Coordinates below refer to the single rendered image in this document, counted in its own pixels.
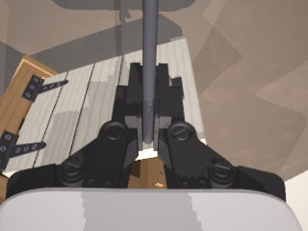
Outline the small brown wooden cabinet with white door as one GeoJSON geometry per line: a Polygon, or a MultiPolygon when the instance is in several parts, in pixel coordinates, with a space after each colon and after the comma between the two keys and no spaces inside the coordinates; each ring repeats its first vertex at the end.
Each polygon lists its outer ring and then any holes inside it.
{"type": "MultiPolygon", "coordinates": [[[[64,73],[24,55],[0,100],[0,205],[16,171],[61,164],[97,138],[112,118],[116,86],[128,86],[130,63],[142,65],[142,50],[64,73]]],[[[168,64],[169,86],[182,90],[185,121],[206,144],[187,40],[157,45],[158,64],[168,64]]],[[[127,189],[167,189],[153,142],[142,141],[130,174],[127,189]]]]}

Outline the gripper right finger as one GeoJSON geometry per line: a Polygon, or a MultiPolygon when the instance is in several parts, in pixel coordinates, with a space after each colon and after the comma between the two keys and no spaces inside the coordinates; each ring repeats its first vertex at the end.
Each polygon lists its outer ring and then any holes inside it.
{"type": "Polygon", "coordinates": [[[272,194],[286,202],[280,176],[234,167],[198,138],[194,127],[185,121],[181,87],[169,86],[168,64],[156,65],[153,151],[164,163],[168,189],[244,189],[272,194]]]}

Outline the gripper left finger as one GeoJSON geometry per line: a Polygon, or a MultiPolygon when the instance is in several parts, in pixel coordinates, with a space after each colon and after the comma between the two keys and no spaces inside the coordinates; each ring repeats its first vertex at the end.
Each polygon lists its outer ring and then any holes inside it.
{"type": "Polygon", "coordinates": [[[142,65],[130,63],[128,86],[116,86],[112,120],[101,126],[97,138],[59,165],[32,167],[12,174],[7,182],[6,199],[47,187],[127,189],[132,162],[139,157],[139,151],[142,151],[142,65]]]}

